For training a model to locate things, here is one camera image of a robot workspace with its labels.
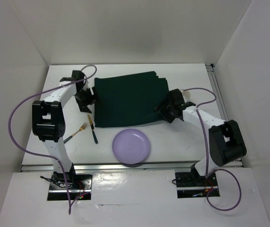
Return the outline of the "dark green cloth napkin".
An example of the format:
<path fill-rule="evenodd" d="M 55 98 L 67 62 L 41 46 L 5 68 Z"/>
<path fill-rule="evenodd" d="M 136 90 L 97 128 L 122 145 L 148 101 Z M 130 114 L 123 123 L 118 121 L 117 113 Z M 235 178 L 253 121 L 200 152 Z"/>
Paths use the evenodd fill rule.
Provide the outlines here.
<path fill-rule="evenodd" d="M 130 127 L 162 121 L 154 109 L 166 97 L 168 82 L 156 72 L 95 78 L 99 102 L 94 121 L 99 128 Z"/>

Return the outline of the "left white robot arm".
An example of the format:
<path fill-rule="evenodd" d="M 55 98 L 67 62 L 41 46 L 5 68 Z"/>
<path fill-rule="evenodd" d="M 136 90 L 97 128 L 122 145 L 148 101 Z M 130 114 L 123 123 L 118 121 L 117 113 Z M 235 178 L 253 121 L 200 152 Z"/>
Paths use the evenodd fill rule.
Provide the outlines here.
<path fill-rule="evenodd" d="M 60 80 L 59 89 L 44 100 L 32 104 L 33 134 L 42 141 L 48 151 L 47 155 L 53 159 L 53 180 L 67 189 L 76 185 L 77 177 L 64 144 L 66 124 L 63 108 L 74 97 L 81 112 L 92 113 L 88 106 L 95 100 L 86 79 L 82 71 L 74 70 L 71 77 Z"/>

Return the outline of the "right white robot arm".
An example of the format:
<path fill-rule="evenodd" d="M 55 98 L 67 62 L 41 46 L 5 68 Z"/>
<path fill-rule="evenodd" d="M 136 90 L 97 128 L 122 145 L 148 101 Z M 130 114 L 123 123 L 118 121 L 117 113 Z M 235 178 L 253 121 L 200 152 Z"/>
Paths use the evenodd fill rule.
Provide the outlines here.
<path fill-rule="evenodd" d="M 177 186 L 201 186 L 206 179 L 221 167 L 247 154 L 239 125 L 234 120 L 225 121 L 203 110 L 186 97 L 187 90 L 168 91 L 155 108 L 164 120 L 172 123 L 180 119 L 202 130 L 206 155 L 193 164 L 188 173 L 176 177 Z"/>

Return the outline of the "blue mug white inside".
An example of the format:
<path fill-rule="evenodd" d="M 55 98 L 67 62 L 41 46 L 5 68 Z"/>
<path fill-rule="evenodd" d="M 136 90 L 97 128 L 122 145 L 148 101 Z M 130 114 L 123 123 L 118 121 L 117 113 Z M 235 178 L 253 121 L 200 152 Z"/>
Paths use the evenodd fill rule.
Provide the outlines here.
<path fill-rule="evenodd" d="M 190 91 L 188 91 L 188 90 L 182 90 L 181 93 L 182 93 L 184 99 L 190 100 L 190 98 L 191 98 L 191 93 L 190 93 Z"/>

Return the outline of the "lilac plastic plate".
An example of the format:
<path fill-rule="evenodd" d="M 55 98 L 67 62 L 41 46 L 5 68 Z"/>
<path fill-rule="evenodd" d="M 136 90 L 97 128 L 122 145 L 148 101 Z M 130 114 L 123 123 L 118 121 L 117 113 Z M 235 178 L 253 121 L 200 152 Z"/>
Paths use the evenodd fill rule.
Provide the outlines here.
<path fill-rule="evenodd" d="M 144 161 L 150 154 L 151 143 L 145 133 L 137 129 L 125 129 L 112 141 L 112 152 L 123 164 L 134 165 Z"/>

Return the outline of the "aluminium rail front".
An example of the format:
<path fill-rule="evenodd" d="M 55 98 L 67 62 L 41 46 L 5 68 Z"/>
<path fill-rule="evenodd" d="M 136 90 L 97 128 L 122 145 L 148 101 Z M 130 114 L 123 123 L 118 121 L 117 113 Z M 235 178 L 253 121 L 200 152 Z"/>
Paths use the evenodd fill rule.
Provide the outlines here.
<path fill-rule="evenodd" d="M 160 170 L 160 169 L 189 169 L 194 161 L 177 162 L 144 162 L 140 164 L 74 164 L 77 172 L 93 171 L 127 171 L 127 170 Z M 52 171 L 52 165 L 22 165 L 21 172 L 46 172 Z"/>

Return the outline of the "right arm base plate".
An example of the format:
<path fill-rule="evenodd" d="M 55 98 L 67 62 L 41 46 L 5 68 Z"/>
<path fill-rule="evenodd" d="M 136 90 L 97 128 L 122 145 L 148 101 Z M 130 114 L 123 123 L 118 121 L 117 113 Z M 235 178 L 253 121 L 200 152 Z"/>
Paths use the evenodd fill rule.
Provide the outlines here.
<path fill-rule="evenodd" d="M 176 172 L 172 184 L 176 186 L 177 198 L 220 197 L 217 177 L 211 174 L 209 178 L 202 177 L 193 180 L 189 172 Z"/>

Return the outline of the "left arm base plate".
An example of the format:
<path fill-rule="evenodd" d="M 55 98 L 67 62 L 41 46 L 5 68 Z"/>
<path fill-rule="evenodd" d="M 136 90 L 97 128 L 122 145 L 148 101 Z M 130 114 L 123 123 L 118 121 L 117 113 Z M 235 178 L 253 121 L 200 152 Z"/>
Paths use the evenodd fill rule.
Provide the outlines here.
<path fill-rule="evenodd" d="M 48 201 L 67 201 L 67 193 L 64 181 L 56 181 L 52 177 L 40 176 L 49 183 Z M 91 200 L 92 174 L 77 175 L 74 183 L 68 182 L 70 199 L 73 201 L 77 196 L 79 200 Z"/>

